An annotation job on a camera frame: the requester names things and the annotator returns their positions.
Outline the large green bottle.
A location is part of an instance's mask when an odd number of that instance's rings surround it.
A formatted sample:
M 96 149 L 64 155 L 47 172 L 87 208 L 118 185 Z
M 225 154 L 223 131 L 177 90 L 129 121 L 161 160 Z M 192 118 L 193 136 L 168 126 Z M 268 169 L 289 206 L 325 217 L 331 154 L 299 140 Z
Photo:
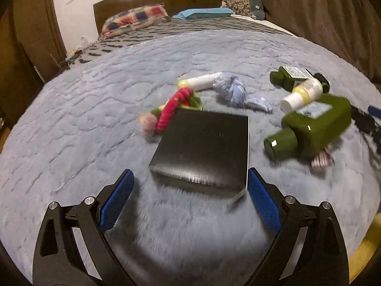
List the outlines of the large green bottle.
M 351 125 L 351 104 L 330 94 L 286 114 L 281 130 L 263 140 L 273 161 L 289 158 L 311 160 Z

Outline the black pen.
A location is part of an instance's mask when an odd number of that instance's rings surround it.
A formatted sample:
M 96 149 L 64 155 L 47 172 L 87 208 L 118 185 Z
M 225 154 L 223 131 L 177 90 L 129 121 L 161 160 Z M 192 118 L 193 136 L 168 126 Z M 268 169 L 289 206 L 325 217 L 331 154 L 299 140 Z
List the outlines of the black pen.
M 377 145 L 380 145 L 380 125 L 370 114 L 352 105 L 351 118 L 355 121 L 355 125 L 360 131 L 371 136 L 373 141 Z

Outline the black box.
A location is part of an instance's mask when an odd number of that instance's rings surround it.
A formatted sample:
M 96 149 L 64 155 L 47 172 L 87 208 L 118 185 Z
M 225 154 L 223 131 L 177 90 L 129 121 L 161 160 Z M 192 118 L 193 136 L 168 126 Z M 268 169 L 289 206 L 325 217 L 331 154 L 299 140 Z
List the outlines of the black box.
M 149 163 L 156 183 L 236 200 L 247 189 L 249 118 L 178 109 Z

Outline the pink green knit toy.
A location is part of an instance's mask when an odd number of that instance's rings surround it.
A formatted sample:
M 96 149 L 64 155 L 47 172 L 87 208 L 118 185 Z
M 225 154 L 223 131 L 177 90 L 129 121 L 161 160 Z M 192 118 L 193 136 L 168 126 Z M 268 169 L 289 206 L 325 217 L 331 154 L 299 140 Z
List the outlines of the pink green knit toy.
M 145 136 L 153 137 L 165 131 L 178 108 L 187 110 L 201 110 L 200 97 L 191 88 L 178 89 L 166 104 L 140 115 L 141 131 Z

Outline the white yellow tube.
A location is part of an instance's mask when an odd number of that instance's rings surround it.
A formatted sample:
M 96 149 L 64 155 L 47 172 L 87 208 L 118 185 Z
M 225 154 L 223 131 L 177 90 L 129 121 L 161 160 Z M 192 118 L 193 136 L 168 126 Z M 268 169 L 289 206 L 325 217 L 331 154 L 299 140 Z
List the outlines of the white yellow tube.
M 311 101 L 319 99 L 323 94 L 323 86 L 316 78 L 309 78 L 292 89 L 290 95 L 280 102 L 281 111 L 285 114 L 295 111 Z

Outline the small green bottle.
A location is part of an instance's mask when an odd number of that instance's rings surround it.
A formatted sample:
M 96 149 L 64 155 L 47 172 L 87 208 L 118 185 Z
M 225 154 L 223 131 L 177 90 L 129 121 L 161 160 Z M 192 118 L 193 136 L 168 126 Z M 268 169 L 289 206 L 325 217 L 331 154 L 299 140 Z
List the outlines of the small green bottle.
M 291 92 L 301 82 L 313 78 L 313 75 L 306 68 L 280 66 L 277 71 L 270 72 L 269 78 L 273 85 Z

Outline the blue white cloth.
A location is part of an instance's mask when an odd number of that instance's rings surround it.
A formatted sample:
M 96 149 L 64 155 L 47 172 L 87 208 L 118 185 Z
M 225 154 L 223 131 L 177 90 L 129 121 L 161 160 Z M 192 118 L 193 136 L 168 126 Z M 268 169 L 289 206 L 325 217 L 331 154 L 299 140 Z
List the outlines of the blue white cloth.
M 270 102 L 263 97 L 250 97 L 243 81 L 237 76 L 226 76 L 221 73 L 213 81 L 212 89 L 231 107 L 247 108 L 267 114 L 272 112 Z

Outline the white cream tube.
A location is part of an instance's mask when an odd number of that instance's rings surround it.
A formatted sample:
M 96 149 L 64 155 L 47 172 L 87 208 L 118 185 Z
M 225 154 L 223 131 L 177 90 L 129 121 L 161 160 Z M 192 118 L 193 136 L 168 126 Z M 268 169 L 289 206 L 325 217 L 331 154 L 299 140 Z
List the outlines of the white cream tube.
M 190 88 L 194 91 L 212 89 L 214 80 L 217 79 L 221 72 L 213 74 L 205 74 L 202 76 L 192 77 L 189 79 L 182 79 L 178 82 L 178 88 Z

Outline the yellow fluffy rug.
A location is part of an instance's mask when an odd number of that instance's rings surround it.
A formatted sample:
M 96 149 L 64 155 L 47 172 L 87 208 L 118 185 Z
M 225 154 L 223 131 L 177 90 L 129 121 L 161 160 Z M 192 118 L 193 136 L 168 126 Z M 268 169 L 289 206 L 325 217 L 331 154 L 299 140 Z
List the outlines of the yellow fluffy rug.
M 349 285 L 365 285 L 366 274 L 380 263 L 380 212 L 375 215 L 364 239 L 349 258 Z

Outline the black round cap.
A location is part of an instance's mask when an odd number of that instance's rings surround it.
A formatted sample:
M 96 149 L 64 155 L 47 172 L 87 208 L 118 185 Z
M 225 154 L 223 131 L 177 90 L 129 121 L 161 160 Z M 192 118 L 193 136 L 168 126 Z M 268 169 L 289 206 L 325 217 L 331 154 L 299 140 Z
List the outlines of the black round cap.
M 314 78 L 316 78 L 321 83 L 323 93 L 328 93 L 331 87 L 328 80 L 321 73 L 315 73 Z

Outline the wooden nightstand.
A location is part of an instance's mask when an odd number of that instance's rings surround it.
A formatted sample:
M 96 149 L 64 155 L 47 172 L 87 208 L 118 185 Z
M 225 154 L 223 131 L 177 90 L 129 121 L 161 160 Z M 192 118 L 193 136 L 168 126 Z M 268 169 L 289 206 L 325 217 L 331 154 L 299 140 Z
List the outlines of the wooden nightstand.
M 70 53 L 68 53 L 66 55 L 66 58 L 58 64 L 58 67 L 63 68 L 64 66 L 69 66 L 69 65 L 73 64 L 74 61 L 80 55 L 82 55 L 82 53 L 83 53 L 83 49 L 81 47 L 71 51 Z

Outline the wooden wardrobe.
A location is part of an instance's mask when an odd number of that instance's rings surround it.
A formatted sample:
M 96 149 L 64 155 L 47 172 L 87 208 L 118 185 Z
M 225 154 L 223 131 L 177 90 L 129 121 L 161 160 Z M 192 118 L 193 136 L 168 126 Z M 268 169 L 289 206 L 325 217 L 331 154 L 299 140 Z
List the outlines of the wooden wardrobe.
M 65 54 L 53 0 L 10 0 L 1 6 L 1 114 L 8 125 L 15 125 L 60 73 Z

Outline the zebra striped bed sheet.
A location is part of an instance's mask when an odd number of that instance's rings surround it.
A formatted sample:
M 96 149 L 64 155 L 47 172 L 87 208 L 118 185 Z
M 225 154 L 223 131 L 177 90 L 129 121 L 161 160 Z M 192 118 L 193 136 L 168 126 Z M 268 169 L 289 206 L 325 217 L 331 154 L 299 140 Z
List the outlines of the zebra striped bed sheet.
M 96 41 L 91 44 L 89 48 L 85 49 L 84 52 L 78 54 L 70 62 L 70 67 L 76 68 L 119 48 L 137 45 L 163 37 L 204 30 L 244 30 L 269 34 L 293 35 L 290 31 L 281 28 L 270 21 L 254 20 L 242 15 L 191 20 L 172 19 L 167 23 L 158 23 L 109 39 Z

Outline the brown curtain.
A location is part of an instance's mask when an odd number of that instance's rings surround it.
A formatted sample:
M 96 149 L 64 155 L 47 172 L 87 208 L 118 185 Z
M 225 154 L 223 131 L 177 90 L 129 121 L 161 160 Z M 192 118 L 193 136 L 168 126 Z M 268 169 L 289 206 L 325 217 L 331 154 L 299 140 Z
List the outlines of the brown curtain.
M 380 83 L 380 14 L 370 0 L 262 0 L 267 20 L 319 44 Z

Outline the plaid pillow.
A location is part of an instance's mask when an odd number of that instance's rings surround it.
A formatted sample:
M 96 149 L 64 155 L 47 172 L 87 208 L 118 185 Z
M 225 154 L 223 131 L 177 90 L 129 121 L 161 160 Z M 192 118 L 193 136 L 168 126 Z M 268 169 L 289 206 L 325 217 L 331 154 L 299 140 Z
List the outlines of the plaid pillow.
M 132 8 L 109 17 L 104 22 L 98 39 L 109 39 L 170 20 L 170 16 L 161 4 Z

